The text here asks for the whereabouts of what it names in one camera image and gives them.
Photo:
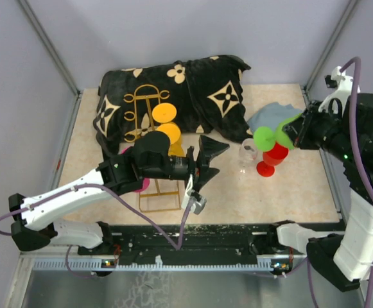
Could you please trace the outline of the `clear wine glass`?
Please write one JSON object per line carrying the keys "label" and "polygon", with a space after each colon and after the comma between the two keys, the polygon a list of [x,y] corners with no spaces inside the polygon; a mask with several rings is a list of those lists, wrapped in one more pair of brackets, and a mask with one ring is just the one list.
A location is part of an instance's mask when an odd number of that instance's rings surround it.
{"label": "clear wine glass", "polygon": [[245,139],[238,151],[238,163],[242,173],[248,173],[256,169],[258,148],[253,138]]}

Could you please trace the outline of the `red plastic wine glass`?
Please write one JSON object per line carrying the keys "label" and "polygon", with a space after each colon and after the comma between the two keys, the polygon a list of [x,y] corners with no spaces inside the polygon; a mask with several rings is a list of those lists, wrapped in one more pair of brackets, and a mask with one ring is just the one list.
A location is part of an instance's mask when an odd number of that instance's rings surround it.
{"label": "red plastic wine glass", "polygon": [[275,143],[274,147],[263,153],[263,160],[257,166],[257,172],[263,177],[270,177],[275,173],[275,167],[278,166],[289,153],[289,149]]}

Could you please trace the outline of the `green plastic wine glass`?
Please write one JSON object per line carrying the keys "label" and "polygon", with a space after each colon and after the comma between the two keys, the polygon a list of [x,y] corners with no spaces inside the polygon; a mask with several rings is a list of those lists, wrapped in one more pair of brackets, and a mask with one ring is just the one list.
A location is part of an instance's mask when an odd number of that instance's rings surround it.
{"label": "green plastic wine glass", "polygon": [[260,151],[266,152],[270,151],[275,146],[275,143],[277,143],[289,150],[293,150],[295,148],[293,142],[283,131],[283,126],[296,120],[298,117],[300,117],[300,114],[285,119],[278,124],[277,128],[274,131],[267,126],[260,126],[259,128],[257,128],[253,134],[254,144],[256,148]]}

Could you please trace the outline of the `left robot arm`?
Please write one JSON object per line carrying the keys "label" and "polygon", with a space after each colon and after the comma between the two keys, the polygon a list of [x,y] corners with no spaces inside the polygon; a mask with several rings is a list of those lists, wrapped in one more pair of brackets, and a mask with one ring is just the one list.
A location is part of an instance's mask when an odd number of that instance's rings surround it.
{"label": "left robot arm", "polygon": [[208,136],[199,138],[198,156],[189,147],[184,157],[169,154],[169,137],[151,132],[135,141],[121,154],[102,162],[77,180],[38,196],[9,197],[14,216],[10,236],[22,252],[41,249],[49,244],[75,245],[105,255],[114,247],[109,225],[103,222],[86,224],[67,221],[63,217],[97,201],[115,198],[134,214],[143,218],[162,234],[164,231],[150,218],[135,210],[121,195],[142,188],[145,179],[183,181],[181,227],[190,213],[199,214],[206,199],[200,189],[220,171],[210,166],[211,160],[228,150],[229,145]]}

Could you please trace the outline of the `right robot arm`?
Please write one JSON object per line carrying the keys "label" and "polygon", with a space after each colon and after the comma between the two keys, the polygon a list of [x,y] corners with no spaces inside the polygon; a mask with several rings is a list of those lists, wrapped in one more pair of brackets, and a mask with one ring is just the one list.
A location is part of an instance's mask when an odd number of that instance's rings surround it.
{"label": "right robot arm", "polygon": [[[333,98],[332,109],[320,112],[320,102],[311,103],[282,130],[296,148],[324,150],[336,157],[345,169],[351,188],[351,207],[342,235],[316,232],[293,221],[274,223],[274,234],[268,237],[268,248],[276,254],[289,247],[305,253],[312,267],[341,292],[359,288],[369,277],[373,262],[373,201],[358,172],[349,131],[349,103]],[[356,116],[358,147],[363,168],[373,188],[373,94],[357,95]]]}

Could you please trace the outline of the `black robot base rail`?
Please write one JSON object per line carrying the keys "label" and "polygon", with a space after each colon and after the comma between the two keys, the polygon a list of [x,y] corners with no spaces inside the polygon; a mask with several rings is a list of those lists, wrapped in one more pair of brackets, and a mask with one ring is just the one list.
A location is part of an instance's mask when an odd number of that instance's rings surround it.
{"label": "black robot base rail", "polygon": [[79,248],[78,255],[117,257],[120,265],[253,265],[262,255],[293,259],[298,251],[277,242],[269,224],[164,225],[159,232],[150,225],[114,225],[109,243]]}

